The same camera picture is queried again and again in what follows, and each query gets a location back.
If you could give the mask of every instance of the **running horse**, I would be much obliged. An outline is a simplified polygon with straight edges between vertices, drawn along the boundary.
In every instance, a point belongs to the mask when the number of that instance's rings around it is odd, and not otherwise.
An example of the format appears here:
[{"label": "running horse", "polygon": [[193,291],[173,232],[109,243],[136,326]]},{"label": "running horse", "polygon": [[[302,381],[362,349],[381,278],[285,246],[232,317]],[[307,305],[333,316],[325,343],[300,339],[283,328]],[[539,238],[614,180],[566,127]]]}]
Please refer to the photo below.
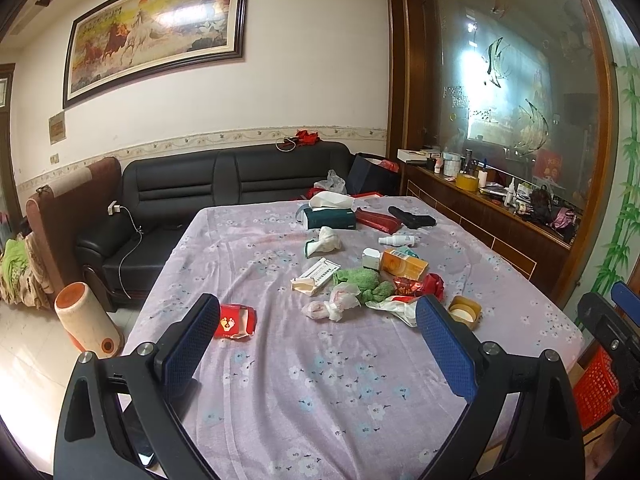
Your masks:
[{"label": "running horse", "polygon": [[86,40],[82,49],[84,50],[82,65],[85,68],[102,57],[102,49],[99,46],[95,46],[93,40]]},{"label": "running horse", "polygon": [[131,31],[127,35],[127,41],[124,47],[124,51],[122,53],[122,56],[120,57],[120,64],[122,64],[124,55],[129,49],[131,49],[131,60],[129,61],[129,64],[133,63],[133,57],[136,51],[145,44],[145,41],[149,37],[152,36],[153,24],[153,19],[148,12],[145,12],[144,10],[138,11],[138,14],[136,15],[136,21],[133,23]]},{"label": "running horse", "polygon": [[113,54],[119,51],[124,44],[127,42],[127,35],[129,34],[129,29],[127,25],[123,23],[111,23],[111,27],[109,27],[109,38],[107,39],[107,45],[104,47],[104,53],[102,54],[102,62],[106,59],[107,56],[111,58]]}]

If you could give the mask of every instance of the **green towel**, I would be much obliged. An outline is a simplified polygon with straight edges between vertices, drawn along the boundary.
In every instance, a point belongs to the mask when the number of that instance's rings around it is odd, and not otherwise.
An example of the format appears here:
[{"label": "green towel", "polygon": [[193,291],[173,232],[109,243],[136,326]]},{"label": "green towel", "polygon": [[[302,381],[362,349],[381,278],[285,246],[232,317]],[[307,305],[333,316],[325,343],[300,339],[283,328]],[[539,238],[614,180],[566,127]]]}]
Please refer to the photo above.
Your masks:
[{"label": "green towel", "polygon": [[396,290],[393,283],[381,282],[380,275],[375,270],[363,267],[336,270],[334,272],[334,285],[342,282],[357,285],[360,289],[359,298],[363,303],[367,303],[367,301],[379,303],[386,300]]},{"label": "green towel", "polygon": [[2,278],[11,298],[18,296],[18,280],[29,266],[24,240],[7,240],[2,256]]}]

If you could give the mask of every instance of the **green tissue box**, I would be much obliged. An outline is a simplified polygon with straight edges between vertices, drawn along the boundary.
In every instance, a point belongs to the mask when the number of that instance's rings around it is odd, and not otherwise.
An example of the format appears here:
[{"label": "green tissue box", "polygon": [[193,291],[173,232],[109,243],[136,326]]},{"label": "green tissue box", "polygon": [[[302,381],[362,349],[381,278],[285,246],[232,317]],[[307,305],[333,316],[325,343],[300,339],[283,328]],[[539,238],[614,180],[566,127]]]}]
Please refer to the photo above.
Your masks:
[{"label": "green tissue box", "polygon": [[316,209],[310,207],[302,210],[302,225],[305,229],[355,229],[356,213],[351,209]]}]

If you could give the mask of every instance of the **metal screw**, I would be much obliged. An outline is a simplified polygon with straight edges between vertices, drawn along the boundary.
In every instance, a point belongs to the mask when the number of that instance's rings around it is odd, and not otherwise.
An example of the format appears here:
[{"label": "metal screw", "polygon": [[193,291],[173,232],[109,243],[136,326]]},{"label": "metal screw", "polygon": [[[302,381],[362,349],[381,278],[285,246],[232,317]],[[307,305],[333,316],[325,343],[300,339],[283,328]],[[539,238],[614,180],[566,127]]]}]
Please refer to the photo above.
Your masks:
[{"label": "metal screw", "polygon": [[547,361],[551,361],[552,363],[555,363],[556,361],[560,360],[560,356],[558,355],[558,352],[556,352],[555,350],[552,350],[551,348],[548,348],[547,350],[545,350],[545,358]]},{"label": "metal screw", "polygon": [[153,351],[154,351],[153,343],[142,343],[138,345],[138,348],[136,348],[136,352],[138,352],[139,355],[149,355]]},{"label": "metal screw", "polygon": [[500,353],[500,347],[498,343],[487,341],[482,345],[482,351],[487,355],[498,355]]},{"label": "metal screw", "polygon": [[93,356],[94,354],[92,352],[82,352],[78,358],[78,362],[82,364],[88,363]]}]

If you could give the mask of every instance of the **bamboo wall decal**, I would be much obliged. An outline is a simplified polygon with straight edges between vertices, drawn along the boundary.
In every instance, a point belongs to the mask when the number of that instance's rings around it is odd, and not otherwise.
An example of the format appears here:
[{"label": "bamboo wall decal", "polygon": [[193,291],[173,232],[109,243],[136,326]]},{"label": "bamboo wall decal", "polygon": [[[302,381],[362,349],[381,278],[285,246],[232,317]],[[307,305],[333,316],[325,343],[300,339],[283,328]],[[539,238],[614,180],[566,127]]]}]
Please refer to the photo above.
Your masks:
[{"label": "bamboo wall decal", "polygon": [[626,43],[623,44],[625,50],[626,66],[618,68],[620,73],[628,79],[628,88],[621,92],[624,101],[627,102],[631,110],[630,136],[623,139],[623,156],[628,161],[628,171],[626,180],[620,183],[623,188],[622,205],[616,220],[616,227],[611,238],[611,242],[604,247],[607,254],[604,261],[598,268],[598,275],[591,287],[592,292],[599,292],[603,296],[607,294],[613,284],[617,281],[625,281],[618,270],[624,268],[628,273],[629,266],[629,241],[634,236],[640,234],[640,142],[638,141],[638,105],[640,98],[636,95],[635,78],[640,81],[640,70],[638,58],[634,56],[636,64],[632,62]]}]

